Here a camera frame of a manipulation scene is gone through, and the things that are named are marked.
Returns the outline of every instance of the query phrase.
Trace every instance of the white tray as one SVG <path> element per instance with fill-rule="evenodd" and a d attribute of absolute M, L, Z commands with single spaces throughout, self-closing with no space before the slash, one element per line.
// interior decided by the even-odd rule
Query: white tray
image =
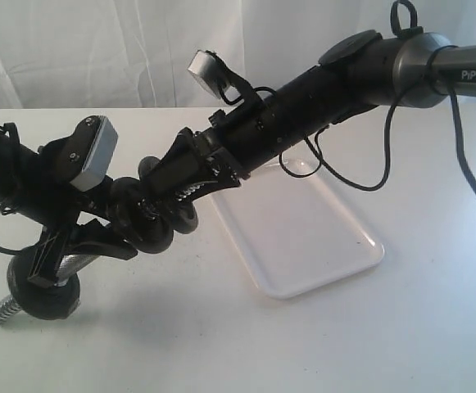
<path fill-rule="evenodd" d="M 287 167 L 303 174 L 302 160 Z M 254 283 L 287 299 L 381 261 L 382 243 L 339 200 L 320 172 L 292 178 L 278 164 L 253 173 L 238 189 L 212 195 Z"/>

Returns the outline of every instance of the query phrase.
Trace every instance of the white tabletop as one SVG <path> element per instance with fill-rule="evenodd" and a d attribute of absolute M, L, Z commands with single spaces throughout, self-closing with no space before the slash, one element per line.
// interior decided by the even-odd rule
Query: white tabletop
<path fill-rule="evenodd" d="M 211 109 L 0 111 L 35 149 L 105 114 L 120 134 L 109 174 L 136 175 Z M 476 173 L 476 106 L 462 108 Z M 379 180 L 385 110 L 333 127 L 325 154 L 345 175 Z M 476 198 L 456 163 L 447 107 L 399 109 L 388 185 L 364 193 L 330 179 L 383 240 L 375 269 L 293 300 L 254 288 L 207 198 L 200 226 L 160 255 L 101 258 L 81 274 L 65 321 L 18 314 L 0 327 L 0 392 L 476 392 Z M 39 226 L 0 217 L 0 244 Z M 8 257 L 0 255 L 0 298 Z"/>

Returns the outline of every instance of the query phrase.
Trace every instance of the screw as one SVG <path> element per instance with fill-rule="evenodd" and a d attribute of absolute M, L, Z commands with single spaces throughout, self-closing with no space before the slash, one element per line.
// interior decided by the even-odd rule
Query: screw
<path fill-rule="evenodd" d="M 57 276 L 59 277 L 59 282 L 56 284 L 61 287 L 66 284 L 68 277 L 72 274 L 77 273 L 87 264 L 93 262 L 99 255 L 67 255 L 63 258 L 60 268 L 57 271 Z M 16 299 L 12 295 L 0 300 L 0 325 L 3 325 L 9 318 L 13 317 L 21 310 L 21 306 L 16 302 Z"/>

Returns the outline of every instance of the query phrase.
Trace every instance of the robotic arm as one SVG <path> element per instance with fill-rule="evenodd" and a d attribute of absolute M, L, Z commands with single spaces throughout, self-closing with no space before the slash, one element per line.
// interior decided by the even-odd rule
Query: robotic arm
<path fill-rule="evenodd" d="M 410 11 L 409 29 L 399 25 L 399 4 Z M 72 135 L 38 153 L 20 144 L 14 124 L 0 126 L 0 210 L 43 225 L 35 245 L 21 251 L 0 247 L 14 255 L 7 274 L 11 295 L 0 302 L 0 324 L 21 309 L 37 318 L 66 318 L 78 304 L 76 273 L 86 264 L 98 255 L 127 260 L 138 251 L 162 252 L 174 232 L 197 227 L 193 201 L 239 187 L 254 169 L 296 143 L 305 141 L 330 169 L 308 139 L 330 124 L 380 105 L 390 106 L 392 115 L 396 106 L 429 108 L 447 95 L 476 97 L 476 46 L 456 47 L 440 34 L 424 33 L 407 0 L 393 4 L 391 22 L 395 38 L 383 39 L 374 30 L 347 38 L 277 91 L 253 88 L 215 53 L 197 52 L 188 71 L 207 92 L 239 105 L 214 113 L 204 131 L 179 131 L 165 156 L 141 160 L 139 178 L 106 176 L 117 134 L 103 116 L 89 116 Z M 230 87 L 239 94 L 233 101 L 225 95 Z M 378 185 L 358 188 L 380 189 L 386 167 Z M 81 211 L 109 224 L 78 225 Z"/>

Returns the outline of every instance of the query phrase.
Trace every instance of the white backdrop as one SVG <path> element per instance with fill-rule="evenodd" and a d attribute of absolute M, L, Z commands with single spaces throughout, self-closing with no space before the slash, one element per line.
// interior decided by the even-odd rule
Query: white backdrop
<path fill-rule="evenodd" d="M 185 70 L 216 50 L 279 87 L 391 0 L 0 0 L 0 107 L 215 106 Z M 476 44 L 476 0 L 415 0 L 419 22 Z"/>

